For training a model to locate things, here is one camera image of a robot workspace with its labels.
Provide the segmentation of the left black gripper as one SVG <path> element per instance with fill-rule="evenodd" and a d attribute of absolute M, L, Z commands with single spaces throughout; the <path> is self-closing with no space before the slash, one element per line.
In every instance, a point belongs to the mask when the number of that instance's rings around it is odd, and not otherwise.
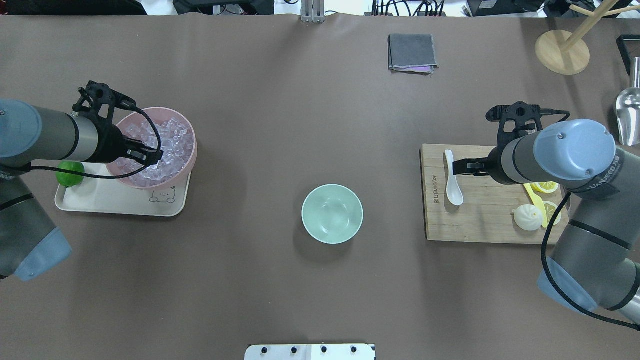
<path fill-rule="evenodd" d="M 96 164 L 110 164 L 120 157 L 137 162 L 143 167 L 157 166 L 163 150 L 152 148 L 144 142 L 125 137 L 109 120 L 99 120 L 96 125 L 98 142 L 94 151 Z"/>

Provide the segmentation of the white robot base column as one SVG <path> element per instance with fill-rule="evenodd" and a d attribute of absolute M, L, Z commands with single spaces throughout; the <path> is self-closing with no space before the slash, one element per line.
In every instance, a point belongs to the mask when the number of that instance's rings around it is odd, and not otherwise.
<path fill-rule="evenodd" d="M 245 360 L 376 360 L 374 344 L 298 343 L 254 344 L 247 347 Z"/>

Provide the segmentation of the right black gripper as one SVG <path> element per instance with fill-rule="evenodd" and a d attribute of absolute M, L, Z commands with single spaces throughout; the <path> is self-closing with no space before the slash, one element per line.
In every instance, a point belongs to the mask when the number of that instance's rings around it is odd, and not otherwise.
<path fill-rule="evenodd" d="M 502 164 L 505 148 L 496 146 L 485 158 L 464 158 L 452 163 L 454 176 L 489 176 L 501 185 L 508 184 L 508 176 Z"/>

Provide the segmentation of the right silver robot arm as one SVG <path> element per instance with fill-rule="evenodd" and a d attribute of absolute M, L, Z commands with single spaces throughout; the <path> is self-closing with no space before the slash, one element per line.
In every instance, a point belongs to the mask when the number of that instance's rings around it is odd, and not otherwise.
<path fill-rule="evenodd" d="M 640 160 L 604 125 L 558 121 L 501 143 L 487 157 L 455 161 L 452 172 L 504 185 L 557 183 L 566 189 L 559 208 L 578 198 L 551 254 L 545 233 L 537 285 L 567 309 L 639 329 L 640 270 L 628 255 L 640 234 Z"/>

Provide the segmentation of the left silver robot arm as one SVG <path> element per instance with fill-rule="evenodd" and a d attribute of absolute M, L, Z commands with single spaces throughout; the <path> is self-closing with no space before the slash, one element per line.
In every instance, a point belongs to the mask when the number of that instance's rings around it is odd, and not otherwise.
<path fill-rule="evenodd" d="M 144 145 L 126 137 L 114 125 L 115 109 L 150 116 L 131 99 L 114 104 L 84 98 L 71 112 L 55 111 L 25 101 L 1 100 L 1 278 L 34 280 L 72 252 L 61 228 L 32 191 L 34 174 L 69 174 L 85 180 L 101 178 L 87 171 L 57 167 L 57 162 L 110 164 L 133 160 L 138 167 L 129 176 L 156 165 L 162 141 Z"/>

